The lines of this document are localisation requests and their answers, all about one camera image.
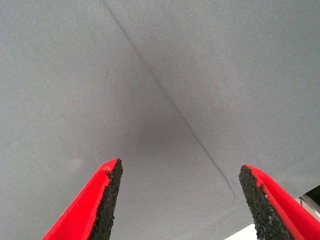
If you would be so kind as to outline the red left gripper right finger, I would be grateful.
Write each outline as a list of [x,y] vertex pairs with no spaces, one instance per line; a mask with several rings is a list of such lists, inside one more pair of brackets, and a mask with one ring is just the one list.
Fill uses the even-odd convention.
[[265,172],[244,164],[238,177],[259,240],[320,238],[320,222]]

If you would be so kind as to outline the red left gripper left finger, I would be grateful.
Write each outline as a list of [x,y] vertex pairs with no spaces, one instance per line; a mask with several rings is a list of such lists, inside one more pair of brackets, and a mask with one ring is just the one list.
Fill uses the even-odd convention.
[[119,158],[103,163],[43,239],[109,240],[122,174]]

